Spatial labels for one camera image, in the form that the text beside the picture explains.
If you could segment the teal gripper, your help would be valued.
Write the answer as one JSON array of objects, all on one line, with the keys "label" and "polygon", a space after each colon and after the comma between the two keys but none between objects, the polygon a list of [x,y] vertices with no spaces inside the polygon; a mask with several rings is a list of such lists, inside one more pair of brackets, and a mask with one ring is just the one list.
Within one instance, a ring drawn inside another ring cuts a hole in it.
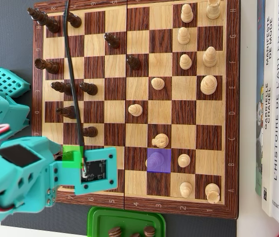
[{"label": "teal gripper", "polygon": [[40,212],[56,201],[55,155],[62,146],[46,137],[0,145],[0,212]]}]

